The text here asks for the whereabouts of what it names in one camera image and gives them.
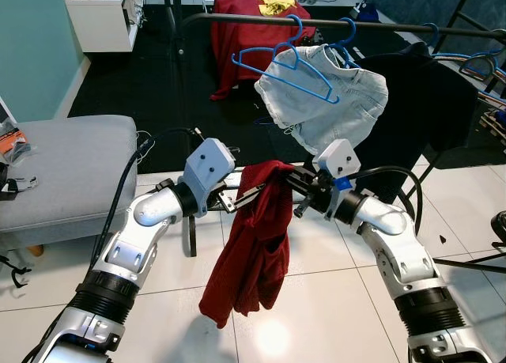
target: red garment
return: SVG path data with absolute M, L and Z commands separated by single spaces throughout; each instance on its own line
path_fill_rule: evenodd
M 234 13 L 241 15 L 262 16 L 259 4 L 261 0 L 214 0 L 215 13 Z M 286 17 L 289 14 L 297 15 L 300 19 L 310 19 L 309 13 L 296 2 L 296 7 L 289 7 L 276 17 Z M 258 80 L 260 74 L 242 68 L 231 60 L 232 53 L 239 58 L 239 51 L 252 47 L 275 47 L 297 34 L 298 27 L 283 25 L 252 25 L 241 23 L 217 23 L 211 25 L 211 44 L 217 61 L 220 75 L 220 88 L 211 96 L 211 100 L 222 100 L 227 97 L 233 86 L 239 80 Z M 304 36 L 313 37 L 314 27 L 304 27 L 300 39 Z M 260 51 L 243 55 L 243 62 L 260 70 L 265 70 L 272 60 L 272 53 Z
M 199 307 L 203 315 L 227 324 L 232 307 L 247 316 L 259 303 L 271 309 L 288 272 L 286 229 L 292 219 L 292 189 L 282 178 L 293 170 L 280 161 L 243 170 L 237 196 L 265 183 L 258 197 L 237 211 L 230 238 L 207 283 Z

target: metal frame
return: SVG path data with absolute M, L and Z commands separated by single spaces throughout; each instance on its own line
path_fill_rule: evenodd
M 187 18 L 183 19 L 182 14 L 182 4 L 181 0 L 174 0 L 174 3 L 171 3 L 171 0 L 164 0 L 165 7 L 167 10 L 168 21 L 171 27 L 171 53 L 175 57 L 177 61 L 176 71 L 173 72 L 177 74 L 179 80 L 179 93 L 182 93 L 182 98 L 179 100 L 180 111 L 183 116 L 186 114 L 186 72 L 185 72 L 185 34 L 188 31 L 188 28 L 197 22 L 200 21 L 216 21 L 216 22 L 225 22 L 225 23 L 250 23 L 250 24 L 259 24 L 259 25 L 298 25 L 297 22 L 291 18 L 283 18 L 283 17 L 260 17 L 260 16 L 250 16 L 250 15 L 234 15 L 234 14 L 225 14 L 225 13 L 198 13 L 195 15 L 191 15 Z M 454 36 L 472 36 L 472 37 L 483 37 L 486 39 L 495 39 L 500 43 L 506 45 L 506 34 L 498 31 L 490 31 L 485 26 L 480 25 L 478 22 L 468 17 L 465 14 L 462 14 L 460 10 L 464 6 L 466 0 L 460 0 L 457 5 L 457 9 L 455 9 L 454 14 L 451 17 L 450 22 L 448 22 L 448 26 L 444 28 L 439 28 L 439 34 L 442 35 L 440 41 L 436 45 L 435 51 L 439 50 L 441 44 L 444 42 L 444 39 L 447 35 Z M 453 23 L 457 17 L 462 17 L 465 20 L 472 20 L 476 28 L 478 30 L 473 29 L 463 29 L 463 28 L 452 28 Z M 346 21 L 331 21 L 331 20 L 321 20 L 321 19 L 303 19 L 302 25 L 312 26 L 312 27 L 320 27 L 320 28 L 343 28 L 350 27 L 349 23 Z M 400 24 L 384 24 L 384 23 L 368 23 L 368 22 L 355 22 L 357 29 L 375 29 L 375 30 L 383 30 L 386 32 L 413 32 L 413 33 L 433 33 L 434 29 L 430 26 L 424 25 L 400 25 Z M 428 166 L 428 168 L 423 173 L 421 180 L 423 180 L 430 171 L 434 168 L 435 163 L 441 158 L 441 154 L 439 153 L 434 161 Z M 412 189 L 408 195 L 404 195 L 404 200 L 406 204 L 409 203 L 409 197 L 413 194 L 414 190 Z M 191 247 L 191 256 L 197 255 L 196 248 L 196 235 L 195 235 L 195 227 L 194 227 L 194 218 L 189 220 L 190 222 L 190 232 L 189 232 L 189 241 Z M 495 257 L 500 257 L 504 254 L 494 255 L 488 257 L 486 259 L 479 259 L 479 261 L 486 261 L 488 259 L 493 259 Z M 464 267 L 471 268 L 475 270 L 489 270 L 492 272 L 501 272 L 506 274 L 506 269 L 502 269 L 500 267 L 491 267 L 491 266 L 482 266 L 477 261 L 471 260 L 466 263 L 462 262 L 454 262 L 451 260 L 444 259 L 435 259 L 437 263 L 452 265 L 456 267 Z
M 476 21 L 475 19 L 473 19 L 469 15 L 466 15 L 462 11 L 462 9 L 463 9 L 464 5 L 466 4 L 466 2 L 467 2 L 467 0 L 460 0 L 459 1 L 459 3 L 457 4 L 457 7 L 455 7 L 455 11 L 453 12 L 453 14 L 450 17 L 450 21 L 447 24 L 447 28 L 451 28 L 453 26 L 453 24 L 455 23 L 455 21 L 458 18 L 460 18 L 463 21 L 467 22 L 468 24 L 474 26 L 475 28 L 477 28 L 477 29 L 479 29 L 481 31 L 490 31 L 487 27 L 485 27 L 479 21 Z M 446 37 L 447 37 L 447 35 L 445 35 L 445 34 L 443 34 L 443 36 L 440 37 L 439 41 L 437 42 L 436 46 L 434 47 L 434 53 L 437 53 L 441 49 L 441 47 L 443 46 L 444 41 L 446 40 Z M 506 45 L 506 42 L 504 40 L 497 39 L 497 41 L 499 41 L 503 45 Z M 503 62 L 503 64 L 500 66 L 500 68 L 502 70 L 506 70 L 506 61 Z M 492 80 L 490 80 L 489 84 L 487 85 L 485 91 L 487 93 L 490 93 L 496 87 L 497 82 L 499 82 L 499 81 L 496 78 L 492 78 Z M 501 98 L 505 98 L 506 97 L 506 88 L 503 90 L 503 92 L 501 93 L 500 96 L 501 96 Z

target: baseboard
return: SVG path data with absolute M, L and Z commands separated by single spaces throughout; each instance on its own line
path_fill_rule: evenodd
M 88 57 L 85 56 L 81 62 L 81 65 L 79 66 L 79 69 L 77 69 L 77 72 L 74 75 L 74 78 L 72 79 L 72 82 L 70 83 L 65 96 L 62 99 L 62 103 L 56 112 L 55 118 L 66 118 L 69 116 L 70 109 L 72 108 L 72 103 L 76 99 L 77 92 L 79 91 L 79 88 L 81 88 L 82 82 L 85 80 L 90 65 L 91 61 L 89 61 Z

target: white shelf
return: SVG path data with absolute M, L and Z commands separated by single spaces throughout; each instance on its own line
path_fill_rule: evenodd
M 137 8 L 142 6 L 137 1 L 65 0 L 83 52 L 131 52 L 140 21 Z

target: chair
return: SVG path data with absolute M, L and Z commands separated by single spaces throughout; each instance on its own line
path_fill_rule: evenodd
M 137 147 L 132 118 L 82 116 L 20 123 L 34 154 L 8 177 L 37 176 L 39 185 L 0 202 L 0 251 L 101 233 L 116 186 Z M 137 169 L 126 179 L 111 231 L 134 198 Z M 32 249 L 32 253 L 41 253 Z

